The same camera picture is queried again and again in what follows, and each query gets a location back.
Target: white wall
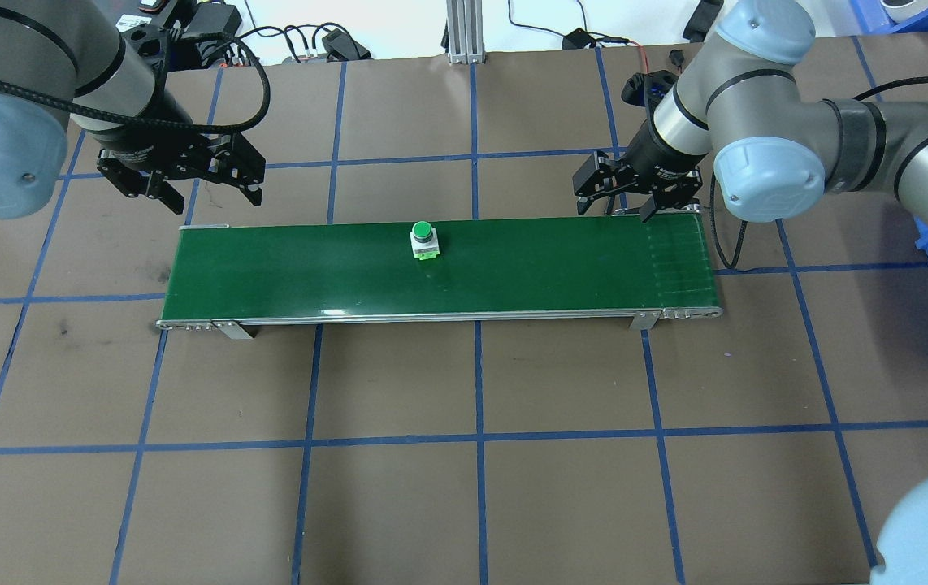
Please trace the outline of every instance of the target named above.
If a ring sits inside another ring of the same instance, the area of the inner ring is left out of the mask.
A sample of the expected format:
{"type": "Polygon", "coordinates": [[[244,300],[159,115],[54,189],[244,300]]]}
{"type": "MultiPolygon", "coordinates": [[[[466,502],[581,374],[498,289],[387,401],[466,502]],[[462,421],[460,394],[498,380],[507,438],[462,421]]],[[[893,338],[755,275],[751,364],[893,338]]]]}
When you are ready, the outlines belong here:
{"type": "MultiPolygon", "coordinates": [[[[445,0],[338,0],[300,2],[246,0],[259,26],[319,24],[333,21],[349,31],[376,59],[432,56],[442,52],[439,43],[446,21],[445,0]]],[[[725,0],[724,11],[738,0],[725,0]]],[[[798,0],[812,16],[819,37],[860,33],[848,0],[798,0]]],[[[249,30],[245,0],[227,0],[241,8],[249,30]]],[[[645,45],[684,43],[684,24],[698,0],[584,0],[588,26],[599,33],[632,38],[645,45]]],[[[575,0],[512,0],[516,22],[570,33],[583,25],[575,0]]],[[[487,51],[560,49],[561,38],[508,22],[506,0],[483,0],[487,51]]],[[[249,41],[264,63],[281,63],[289,56],[282,40],[253,36],[249,41]]],[[[297,37],[296,48],[301,38],[297,37]]]]}

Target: red wire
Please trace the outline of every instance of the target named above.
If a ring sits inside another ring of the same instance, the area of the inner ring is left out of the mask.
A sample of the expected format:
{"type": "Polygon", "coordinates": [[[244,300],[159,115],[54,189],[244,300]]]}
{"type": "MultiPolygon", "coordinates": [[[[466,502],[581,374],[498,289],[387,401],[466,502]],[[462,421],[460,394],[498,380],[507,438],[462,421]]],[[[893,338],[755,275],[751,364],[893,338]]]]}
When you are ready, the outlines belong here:
{"type": "Polygon", "coordinates": [[[645,52],[645,48],[642,47],[642,45],[638,43],[638,41],[631,41],[631,44],[634,45],[636,48],[638,48],[638,51],[641,53],[641,58],[644,60],[644,63],[645,63],[645,74],[647,75],[648,74],[648,53],[645,52]]]}

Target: electrical cable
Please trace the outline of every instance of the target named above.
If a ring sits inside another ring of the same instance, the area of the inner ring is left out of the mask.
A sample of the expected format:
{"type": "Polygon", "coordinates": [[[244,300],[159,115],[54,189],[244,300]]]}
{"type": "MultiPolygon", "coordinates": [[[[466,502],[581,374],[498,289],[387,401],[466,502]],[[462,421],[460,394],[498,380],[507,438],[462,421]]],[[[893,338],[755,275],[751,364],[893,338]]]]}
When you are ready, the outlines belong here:
{"type": "MultiPolygon", "coordinates": [[[[244,40],[247,37],[251,37],[252,34],[258,34],[260,37],[263,37],[263,38],[273,38],[273,37],[283,36],[283,40],[287,42],[287,48],[290,49],[290,56],[293,57],[295,63],[301,63],[301,59],[297,57],[297,52],[294,51],[294,44],[292,41],[290,41],[290,36],[289,34],[287,34],[286,28],[279,28],[276,26],[259,26],[257,28],[252,28],[251,30],[246,31],[244,34],[241,34],[241,36],[237,38],[240,38],[240,40],[244,40]],[[262,34],[266,31],[272,31],[272,30],[275,30],[275,34],[262,34]]],[[[305,50],[308,51],[308,49],[309,49],[309,46],[305,45],[305,50]]]]}
{"type": "Polygon", "coordinates": [[[255,12],[251,11],[251,2],[244,0],[244,5],[248,8],[248,16],[251,18],[251,26],[258,28],[258,23],[255,22],[255,12]]]}
{"type": "Polygon", "coordinates": [[[353,37],[352,33],[350,33],[347,28],[339,25],[337,22],[324,22],[323,24],[307,24],[304,26],[315,26],[316,27],[316,29],[312,31],[312,48],[313,49],[316,48],[316,36],[318,36],[319,31],[320,30],[326,31],[331,26],[335,28],[340,28],[343,33],[348,34],[350,40],[352,40],[353,43],[355,43],[356,41],[356,37],[353,37]]]}
{"type": "Polygon", "coordinates": [[[511,14],[511,0],[508,0],[508,22],[512,23],[513,25],[515,25],[515,26],[517,26],[517,27],[519,27],[519,28],[529,28],[529,29],[532,29],[532,30],[542,30],[542,31],[544,31],[545,33],[557,34],[557,36],[559,36],[559,37],[561,37],[561,38],[565,38],[564,34],[561,34],[561,33],[558,32],[557,30],[552,30],[552,29],[549,29],[549,28],[544,28],[544,27],[542,27],[542,26],[535,26],[535,25],[531,25],[531,24],[520,24],[520,23],[515,22],[514,16],[511,14]]]}
{"type": "Polygon", "coordinates": [[[876,88],[869,89],[868,92],[859,93],[858,95],[854,96],[854,99],[861,101],[865,98],[875,96],[877,93],[883,93],[890,89],[903,88],[906,85],[928,85],[928,76],[909,77],[905,79],[898,79],[897,81],[891,81],[890,83],[883,83],[883,85],[877,85],[876,88]]]}
{"type": "Polygon", "coordinates": [[[247,119],[245,122],[230,123],[229,125],[215,125],[215,123],[190,124],[185,122],[174,122],[170,119],[137,118],[133,115],[121,115],[111,111],[96,110],[96,108],[78,105],[70,100],[50,96],[48,93],[36,92],[36,90],[33,89],[21,88],[19,85],[2,80],[0,80],[0,93],[7,93],[7,95],[10,96],[44,105],[45,107],[51,107],[53,110],[61,110],[69,112],[69,114],[81,115],[84,116],[84,118],[100,119],[100,121],[103,122],[142,128],[160,128],[184,132],[200,132],[203,134],[235,134],[257,126],[262,119],[266,118],[268,107],[270,107],[271,102],[270,81],[266,75],[266,69],[264,69],[262,63],[259,62],[258,57],[255,56],[254,52],[251,51],[251,48],[249,48],[244,41],[240,40],[240,38],[230,36],[230,34],[221,32],[201,34],[201,36],[194,36],[193,39],[195,41],[223,41],[223,44],[219,45],[216,51],[225,51],[230,45],[237,45],[237,47],[244,50],[252,66],[254,66],[255,70],[258,72],[258,78],[262,85],[262,103],[255,115],[252,115],[251,118],[247,119]]]}
{"type": "Polygon", "coordinates": [[[583,8],[583,0],[576,0],[579,4],[579,13],[583,15],[583,30],[587,30],[587,8],[583,8]]]}
{"type": "Polygon", "coordinates": [[[301,44],[305,46],[305,52],[309,51],[309,42],[307,38],[305,38],[305,33],[301,30],[301,27],[294,26],[293,24],[288,24],[287,26],[283,27],[283,30],[286,33],[290,33],[290,31],[292,30],[297,31],[297,33],[300,34],[301,36],[301,44]]]}
{"type": "Polygon", "coordinates": [[[598,38],[595,38],[595,41],[598,41],[598,43],[632,45],[638,48],[638,52],[641,54],[641,59],[643,60],[645,64],[644,73],[649,74],[648,53],[645,51],[645,47],[641,43],[638,43],[638,41],[632,41],[630,40],[630,38],[627,38],[627,37],[612,37],[610,36],[610,34],[605,34],[603,32],[595,32],[592,30],[587,30],[587,34],[590,34],[590,36],[592,37],[595,36],[596,34],[598,38]]]}
{"type": "Polygon", "coordinates": [[[720,237],[717,236],[717,212],[714,200],[717,199],[717,174],[709,175],[709,234],[713,237],[713,247],[717,249],[717,256],[720,257],[721,263],[728,270],[734,270],[739,265],[739,256],[742,256],[742,244],[746,241],[746,227],[749,222],[743,221],[739,225],[739,237],[735,242],[735,255],[731,256],[731,261],[724,255],[724,248],[721,248],[720,237]]]}

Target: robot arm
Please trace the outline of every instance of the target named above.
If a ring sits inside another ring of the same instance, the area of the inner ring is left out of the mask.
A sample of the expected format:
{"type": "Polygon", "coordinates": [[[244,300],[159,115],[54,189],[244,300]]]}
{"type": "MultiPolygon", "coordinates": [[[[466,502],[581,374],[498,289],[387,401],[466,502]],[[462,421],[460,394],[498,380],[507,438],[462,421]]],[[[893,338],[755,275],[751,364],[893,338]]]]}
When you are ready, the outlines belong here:
{"type": "Polygon", "coordinates": [[[127,197],[158,199],[180,214],[183,198],[167,181],[202,178],[234,185],[261,204],[266,160],[238,132],[208,138],[186,129],[189,116],[164,88],[167,71],[142,60],[130,43],[136,38],[136,30],[123,37],[88,0],[0,0],[0,82],[7,83],[0,85],[1,219],[32,214],[48,202],[66,158],[69,118],[102,145],[99,170],[127,197]],[[58,99],[50,105],[73,101],[169,124],[68,115],[62,107],[32,103],[29,93],[58,99]]]}
{"type": "Polygon", "coordinates": [[[684,181],[697,180],[690,171],[716,149],[713,169],[740,219],[791,218],[824,193],[866,189],[894,193],[928,223],[928,102],[803,103],[792,67],[813,41],[794,0],[740,2],[619,162],[601,162],[613,180],[591,180],[597,163],[578,173],[580,203],[623,183],[653,194],[643,218],[687,203],[701,181],[684,181]]]}

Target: blue tape grid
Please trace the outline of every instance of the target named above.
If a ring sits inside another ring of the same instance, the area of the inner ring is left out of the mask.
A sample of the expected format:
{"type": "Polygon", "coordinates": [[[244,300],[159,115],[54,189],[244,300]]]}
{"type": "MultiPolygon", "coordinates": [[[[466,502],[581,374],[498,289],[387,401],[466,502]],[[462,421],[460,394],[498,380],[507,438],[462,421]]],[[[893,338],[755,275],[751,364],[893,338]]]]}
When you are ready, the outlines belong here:
{"type": "MultiPolygon", "coordinates": [[[[866,77],[870,85],[875,85],[869,64],[866,62],[865,53],[862,51],[861,43],[857,38],[852,37],[853,44],[857,49],[858,58],[861,60],[862,67],[865,68],[866,77]]],[[[610,140],[612,147],[610,149],[620,155],[620,145],[616,133],[615,115],[612,107],[612,99],[609,95],[608,76],[605,73],[605,62],[602,58],[601,50],[595,51],[598,66],[598,74],[601,78],[602,93],[605,96],[605,112],[608,116],[610,140]]],[[[335,122],[335,140],[331,160],[323,162],[290,162],[290,163],[272,163],[267,167],[270,169],[293,169],[294,167],[330,167],[331,185],[329,202],[327,203],[327,221],[333,222],[334,203],[336,195],[337,170],[340,166],[357,166],[357,164],[391,164],[391,163],[418,163],[418,162],[440,162],[440,160],[470,160],[472,170],[472,218],[479,217],[479,160],[488,158],[511,158],[511,157],[532,157],[532,156],[567,156],[576,154],[588,154],[593,150],[609,150],[609,148],[600,149],[549,149],[549,151],[523,151],[523,152],[479,152],[479,124],[478,124],[478,94],[476,93],[476,70],[475,65],[471,64],[469,77],[471,78],[471,152],[468,154],[448,155],[448,156],[420,156],[420,157],[397,157],[397,158],[375,158],[375,159],[339,159],[341,116],[344,112],[345,103],[345,77],[348,67],[346,63],[341,64],[340,79],[338,85],[338,105],[335,122]]],[[[222,72],[219,71],[215,79],[215,92],[212,95],[211,108],[208,114],[209,123],[214,119],[215,108],[218,105],[220,86],[222,86],[222,72]]],[[[63,175],[63,187],[60,189],[58,200],[56,201],[53,214],[50,219],[49,227],[46,232],[45,240],[41,245],[41,252],[38,254],[37,264],[34,267],[32,281],[27,288],[24,297],[0,297],[0,305],[21,305],[20,316],[15,326],[14,334],[10,348],[8,348],[6,360],[4,360],[0,373],[0,397],[1,392],[6,384],[8,370],[10,370],[12,355],[17,347],[20,332],[26,318],[27,310],[30,305],[38,303],[96,303],[96,302],[134,302],[163,299],[163,295],[110,295],[110,296],[71,296],[71,297],[36,297],[33,295],[37,287],[38,278],[41,276],[41,268],[44,266],[49,245],[52,236],[55,233],[56,223],[59,221],[60,211],[63,207],[63,201],[66,199],[67,190],[70,188],[71,181],[79,179],[100,178],[101,175],[95,173],[76,174],[74,166],[82,145],[84,144],[85,133],[82,132],[78,137],[75,145],[67,173],[63,175]]],[[[186,223],[193,221],[193,208],[196,204],[197,192],[199,192],[199,181],[194,181],[193,192],[189,198],[188,213],[186,214],[186,223]]],[[[822,392],[827,406],[829,421],[828,423],[819,423],[818,425],[779,425],[779,426],[740,426],[740,427],[713,427],[713,428],[666,428],[661,419],[660,405],[658,404],[656,371],[654,371],[653,348],[647,332],[642,334],[642,348],[645,356],[646,375],[648,378],[649,395],[651,408],[653,408],[653,428],[651,429],[615,429],[615,430],[597,430],[597,431],[562,431],[562,432],[517,432],[517,433],[487,433],[485,432],[484,422],[484,404],[483,404],[483,359],[482,359],[482,323],[475,323],[475,433],[474,434],[449,434],[449,435],[406,435],[406,436],[379,436],[379,437],[349,437],[335,438],[334,440],[316,440],[313,437],[315,424],[316,397],[319,392],[319,364],[320,352],[323,345],[323,327],[316,328],[315,341],[313,347],[312,378],[309,392],[309,406],[306,422],[306,436],[304,440],[261,440],[261,441],[222,441],[222,442],[199,442],[199,444],[149,444],[147,441],[149,433],[150,418],[152,414],[153,402],[156,397],[157,383],[159,381],[160,371],[163,366],[164,348],[167,344],[167,333],[160,336],[157,345],[157,353],[154,360],[154,369],[150,382],[147,404],[144,408],[144,418],[142,418],[141,433],[136,444],[88,444],[88,445],[40,445],[40,447],[0,447],[0,455],[33,455],[33,454],[74,454],[74,453],[132,453],[136,455],[136,463],[133,464],[133,470],[129,481],[128,496],[126,499],[124,514],[122,516],[122,526],[119,529],[118,547],[115,549],[114,563],[111,567],[111,584],[116,583],[119,577],[119,567],[124,550],[125,541],[128,533],[128,526],[131,518],[131,512],[134,507],[134,497],[136,497],[138,475],[141,473],[141,460],[145,453],[156,452],[190,452],[190,451],[229,451],[229,449],[303,449],[303,460],[301,460],[301,484],[298,493],[297,507],[297,532],[294,538],[293,549],[293,566],[292,581],[299,583],[301,578],[301,556],[303,556],[305,520],[308,500],[308,480],[311,464],[312,449],[337,449],[345,447],[355,447],[355,445],[383,445],[383,444],[469,444],[474,442],[476,447],[476,477],[478,477],[478,529],[479,529],[479,577],[480,582],[485,585],[489,580],[488,574],[488,551],[487,551],[487,529],[486,529],[486,492],[485,492],[485,444],[486,442],[497,441],[516,441],[516,440],[598,440],[598,438],[654,438],[657,442],[658,456],[660,456],[662,491],[664,492],[664,503],[667,511],[668,526],[670,531],[670,540],[673,549],[674,567],[677,581],[684,583],[682,545],[680,544],[679,530],[677,530],[676,511],[673,502],[673,492],[670,479],[669,459],[667,454],[667,438],[683,436],[752,436],[752,434],[775,434],[775,433],[832,433],[836,439],[836,447],[839,450],[840,462],[843,464],[844,477],[846,477],[848,488],[850,490],[851,501],[855,511],[858,528],[861,530],[862,543],[865,545],[865,555],[869,565],[877,563],[875,549],[872,545],[868,527],[865,522],[864,510],[861,507],[861,498],[858,495],[857,484],[851,467],[850,457],[847,453],[846,442],[844,442],[844,432],[872,431],[872,430],[894,430],[894,429],[928,429],[928,421],[884,421],[884,422],[840,422],[836,413],[835,403],[832,400],[831,389],[829,388],[828,377],[825,371],[824,362],[821,357],[820,349],[817,346],[817,337],[814,334],[812,315],[807,308],[806,299],[803,295],[803,289],[800,282],[800,275],[807,273],[817,273],[818,271],[875,271],[875,270],[908,270],[908,269],[925,269],[928,262],[915,263],[869,263],[869,264],[831,264],[831,266],[797,266],[790,244],[788,244],[786,229],[783,223],[778,225],[779,238],[783,242],[784,251],[786,251],[786,266],[766,266],[752,271],[716,271],[719,276],[736,276],[739,274],[789,274],[794,283],[794,290],[798,297],[801,314],[804,319],[804,325],[809,337],[810,347],[812,347],[814,363],[816,363],[818,378],[820,379],[822,392]]]]}

